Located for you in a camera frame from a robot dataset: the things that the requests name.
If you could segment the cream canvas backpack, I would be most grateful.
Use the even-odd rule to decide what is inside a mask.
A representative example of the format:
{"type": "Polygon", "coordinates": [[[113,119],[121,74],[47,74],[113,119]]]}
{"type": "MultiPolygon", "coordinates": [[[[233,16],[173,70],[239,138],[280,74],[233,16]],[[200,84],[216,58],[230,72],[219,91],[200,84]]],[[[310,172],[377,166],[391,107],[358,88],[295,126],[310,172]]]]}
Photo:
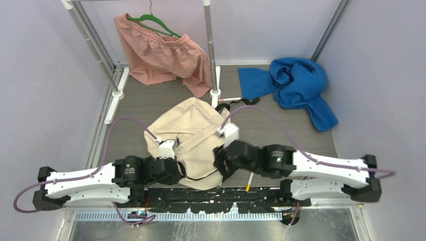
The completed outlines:
{"type": "Polygon", "coordinates": [[[212,107],[196,97],[188,98],[148,126],[144,132],[147,151],[159,158],[159,143],[155,139],[175,140],[175,162],[182,177],[177,183],[197,190],[220,186],[223,175],[214,166],[214,148],[224,144],[217,130],[230,112],[230,104],[212,107]]]}

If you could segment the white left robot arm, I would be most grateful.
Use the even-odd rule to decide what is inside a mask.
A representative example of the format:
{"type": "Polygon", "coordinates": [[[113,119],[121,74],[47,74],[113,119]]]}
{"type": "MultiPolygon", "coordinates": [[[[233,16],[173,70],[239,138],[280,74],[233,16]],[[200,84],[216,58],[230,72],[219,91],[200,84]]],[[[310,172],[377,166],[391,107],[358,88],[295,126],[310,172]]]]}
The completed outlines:
{"type": "Polygon", "coordinates": [[[173,158],[126,156],[94,169],[57,172],[39,169],[39,190],[34,192],[37,211],[59,210],[64,206],[142,207],[147,203],[145,188],[152,184],[174,185],[186,175],[184,165],[173,158]]]}

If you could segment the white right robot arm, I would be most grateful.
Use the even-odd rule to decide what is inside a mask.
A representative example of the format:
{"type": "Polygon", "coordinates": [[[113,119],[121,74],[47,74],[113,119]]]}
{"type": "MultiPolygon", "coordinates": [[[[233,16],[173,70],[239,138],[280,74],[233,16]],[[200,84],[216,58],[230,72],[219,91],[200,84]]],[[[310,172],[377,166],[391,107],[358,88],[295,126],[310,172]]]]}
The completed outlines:
{"type": "Polygon", "coordinates": [[[214,166],[223,178],[243,169],[252,175],[280,179],[279,200],[285,206],[319,197],[348,196],[363,203],[375,203],[381,198],[373,155],[339,159],[279,144],[258,147],[241,141],[239,128],[233,123],[219,127],[217,135],[224,144],[214,149],[214,166]]]}

